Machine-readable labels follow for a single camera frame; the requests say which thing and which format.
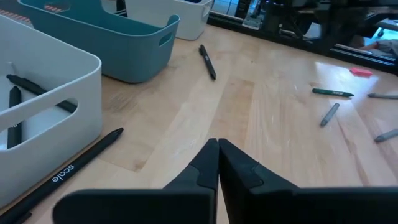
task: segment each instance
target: black robotic claw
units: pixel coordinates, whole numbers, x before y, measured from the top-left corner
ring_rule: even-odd
[[[218,174],[231,224],[398,223],[398,188],[299,188],[226,139],[210,139],[160,190],[81,190],[53,210],[64,223],[216,223]]]

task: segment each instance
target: white container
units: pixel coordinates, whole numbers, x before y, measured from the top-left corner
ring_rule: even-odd
[[[167,25],[169,17],[180,17],[176,37],[196,40],[206,28],[213,0],[192,3],[184,0],[126,0],[127,16],[157,27]]]
[[[102,129],[101,60],[0,16],[0,208],[93,142]],[[15,74],[50,90],[8,108]],[[71,100],[70,114],[55,105]],[[22,121],[22,144],[5,149],[7,129]]]

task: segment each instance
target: black stylus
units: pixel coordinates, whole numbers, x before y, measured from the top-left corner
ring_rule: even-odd
[[[43,88],[41,88],[38,84],[28,80],[27,78],[21,78],[17,75],[7,75],[7,78],[10,80],[10,82],[12,82],[13,84],[33,93],[36,95],[41,95],[44,94],[46,92],[48,92],[47,90],[44,90]],[[58,107],[66,110],[69,113],[73,113],[75,112],[75,110],[77,109],[77,106],[74,105],[73,103],[69,103],[68,101],[62,101],[61,103],[57,104]]]
[[[12,108],[22,102],[21,91],[18,87],[14,86],[10,90],[9,107]],[[7,148],[10,149],[19,145],[22,142],[22,123],[15,124],[13,127],[8,128]]]
[[[209,55],[207,54],[206,48],[205,48],[205,46],[203,46],[203,44],[200,45],[199,53],[200,53],[200,55],[203,56],[203,59],[205,59],[205,64],[206,64],[207,70],[209,71],[211,79],[216,80],[216,77],[217,77],[216,72],[214,71],[213,65],[211,64],[211,61],[209,58]]]
[[[120,137],[122,132],[123,128],[119,128],[99,140],[81,156],[77,157],[74,161],[61,169],[58,174],[44,182],[44,184],[2,214],[0,216],[0,224],[22,223],[27,220],[31,216],[31,209],[59,188],[65,181],[75,175],[81,168],[103,152],[108,146],[112,145],[112,143]]]

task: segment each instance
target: wooden tabletop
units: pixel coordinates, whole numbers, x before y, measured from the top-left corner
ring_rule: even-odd
[[[198,47],[217,72],[213,82]],[[227,138],[264,166],[301,187],[398,184],[398,77],[208,26],[196,41],[176,40],[166,69],[128,85],[103,77],[103,134],[121,138],[33,211],[26,223],[51,223],[54,204],[88,188],[162,188],[208,138]],[[352,99],[316,95],[312,88],[347,91]],[[320,121],[334,103],[335,116]],[[228,223],[220,194],[218,223]]]

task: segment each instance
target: gray pen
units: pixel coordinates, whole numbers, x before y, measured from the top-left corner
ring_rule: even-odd
[[[333,105],[333,107],[330,109],[330,111],[326,114],[326,116],[322,119],[321,121],[321,127],[325,127],[328,122],[331,120],[331,118],[333,117],[333,115],[335,115],[338,107],[340,106],[340,104],[335,103]]]
[[[378,136],[374,141],[375,142],[383,142],[383,141],[386,141],[395,136],[398,136],[398,129],[394,129],[392,131],[384,133],[384,134]]]
[[[377,93],[369,93],[368,97],[398,100],[398,95],[383,95],[383,94],[377,94]]]

